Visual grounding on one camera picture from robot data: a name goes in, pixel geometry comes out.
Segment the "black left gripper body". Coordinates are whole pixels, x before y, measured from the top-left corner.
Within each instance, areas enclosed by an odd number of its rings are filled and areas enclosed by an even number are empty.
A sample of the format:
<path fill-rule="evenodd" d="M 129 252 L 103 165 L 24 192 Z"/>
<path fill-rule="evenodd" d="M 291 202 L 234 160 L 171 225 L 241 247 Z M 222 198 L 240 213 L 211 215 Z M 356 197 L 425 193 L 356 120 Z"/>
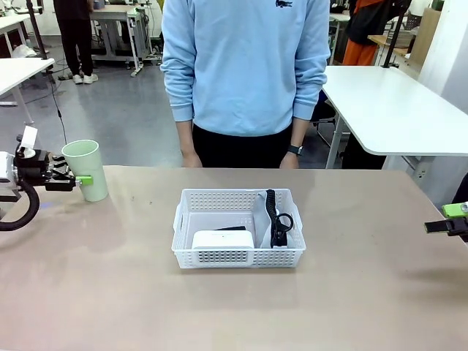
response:
<path fill-rule="evenodd" d="M 50 152 L 41 149 L 18 148 L 15 151 L 17 187 L 24 184 L 44 186 L 48 181 L 47 171 L 50 164 Z"/>

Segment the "person's right hand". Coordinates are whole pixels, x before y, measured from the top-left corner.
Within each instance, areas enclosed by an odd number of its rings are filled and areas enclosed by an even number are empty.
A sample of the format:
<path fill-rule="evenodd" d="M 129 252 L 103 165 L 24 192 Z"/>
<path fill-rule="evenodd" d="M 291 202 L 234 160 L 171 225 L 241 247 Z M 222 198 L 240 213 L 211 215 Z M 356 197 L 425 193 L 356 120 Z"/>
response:
<path fill-rule="evenodd" d="M 182 166 L 185 168 L 202 167 L 202 162 L 195 151 L 182 153 Z"/>

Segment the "person's left hand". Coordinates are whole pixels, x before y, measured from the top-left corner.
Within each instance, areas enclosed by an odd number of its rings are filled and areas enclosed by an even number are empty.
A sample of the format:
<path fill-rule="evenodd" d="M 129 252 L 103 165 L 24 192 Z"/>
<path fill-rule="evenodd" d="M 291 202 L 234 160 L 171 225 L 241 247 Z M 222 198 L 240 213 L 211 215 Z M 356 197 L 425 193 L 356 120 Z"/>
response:
<path fill-rule="evenodd" d="M 299 156 L 294 153 L 287 152 L 282 159 L 280 169 L 298 169 L 299 168 Z"/>

